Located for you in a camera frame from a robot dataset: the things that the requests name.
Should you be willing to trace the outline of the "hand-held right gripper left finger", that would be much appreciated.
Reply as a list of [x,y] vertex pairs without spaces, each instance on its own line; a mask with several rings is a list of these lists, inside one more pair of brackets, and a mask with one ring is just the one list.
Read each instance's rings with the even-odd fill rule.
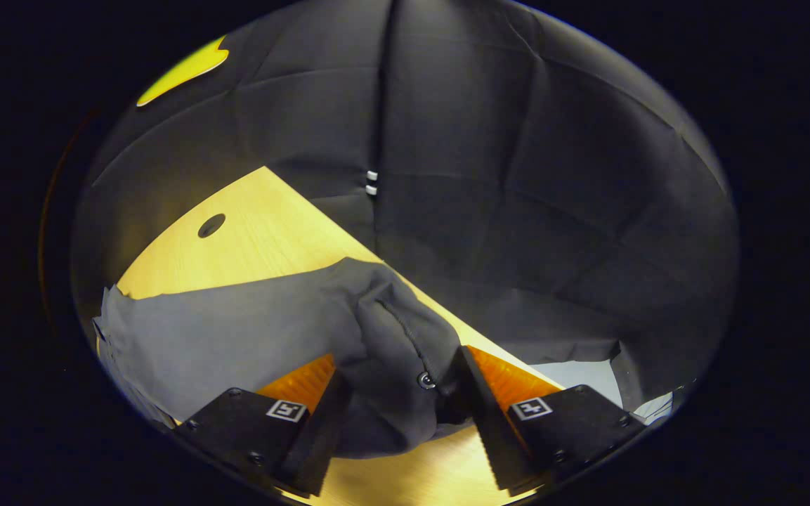
[[321,493],[350,401],[350,385],[326,353],[257,391],[229,388],[173,437],[248,486],[311,498]]

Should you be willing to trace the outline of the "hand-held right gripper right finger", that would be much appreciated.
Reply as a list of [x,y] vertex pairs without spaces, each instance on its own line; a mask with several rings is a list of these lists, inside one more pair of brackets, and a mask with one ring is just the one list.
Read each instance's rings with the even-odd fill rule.
[[642,420],[588,385],[556,387],[469,345],[460,348],[454,365],[495,483],[504,492],[565,486],[646,431]]

